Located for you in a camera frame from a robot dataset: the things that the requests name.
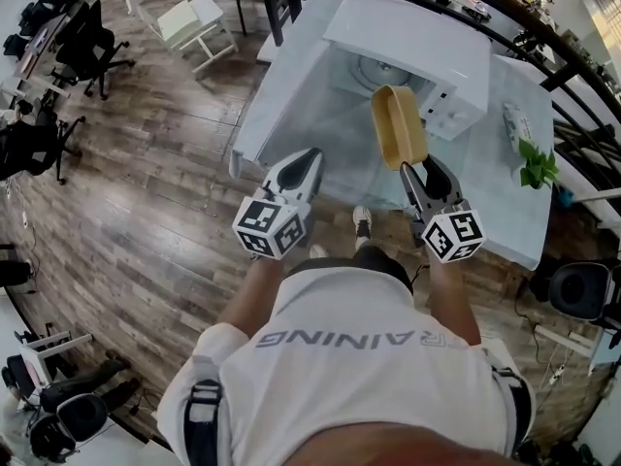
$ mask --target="white table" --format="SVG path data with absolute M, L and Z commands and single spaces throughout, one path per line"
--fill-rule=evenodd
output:
M 305 64 L 312 60 L 315 44 L 321 40 L 341 1 L 307 1 L 248 110 L 233 147 L 231 172 L 241 165 L 242 159 L 269 166 L 295 150 L 315 146 L 326 154 L 322 193 L 352 205 L 407 209 L 409 204 L 399 174 L 389 171 L 381 160 L 368 106 L 347 107 L 343 101 L 342 107 L 335 101 L 336 113 L 329 127 L 325 118 L 313 117 L 303 105 L 286 112 L 302 82 L 306 78 L 316 80 L 305 71 Z M 507 139 L 502 105 L 513 102 L 521 107 L 530 118 L 538 145 L 551 150 L 551 95 L 494 56 L 489 98 L 488 114 L 481 121 L 451 142 L 428 139 L 429 151 L 455 174 L 465 197 L 478 210 L 488 236 L 484 247 L 535 269 L 545 240 L 551 190 L 547 186 L 541 190 L 521 187 L 513 180 L 515 155 Z M 292 126 L 301 122 L 302 117 L 307 117 L 312 126 L 310 136 L 293 128 L 273 136 L 277 124 Z M 369 169 L 363 174 L 361 168 L 365 166 Z
M 37 340 L 36 342 L 32 342 L 30 344 L 24 344 L 19 349 L 19 353 L 21 354 L 21 357 L 23 357 L 23 362 L 26 365 L 28 374 L 32 378 L 33 383 L 37 388 L 43 388 L 53 382 L 53 378 L 49 374 L 48 366 L 46 365 L 46 359 L 48 357 L 64 352 L 66 350 L 74 349 L 75 347 L 82 344 L 87 344 L 93 339 L 92 335 L 83 335 L 74 340 L 70 340 L 69 342 L 65 342 L 64 344 L 52 347 L 51 349 L 45 349 L 40 352 L 37 352 L 35 350 L 38 347 L 53 344 L 55 342 L 59 342 L 63 339 L 70 337 L 71 333 L 69 333 L 68 331 L 63 331 L 62 333 L 58 333 L 57 335 L 42 338 L 41 340 Z

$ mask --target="potted plant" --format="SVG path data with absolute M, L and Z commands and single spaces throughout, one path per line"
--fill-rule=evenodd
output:
M 520 168 L 520 183 L 539 190 L 543 184 L 552 187 L 550 182 L 556 182 L 559 168 L 556 167 L 554 150 L 550 154 L 539 150 L 534 144 L 525 139 L 519 140 L 519 153 L 525 163 Z

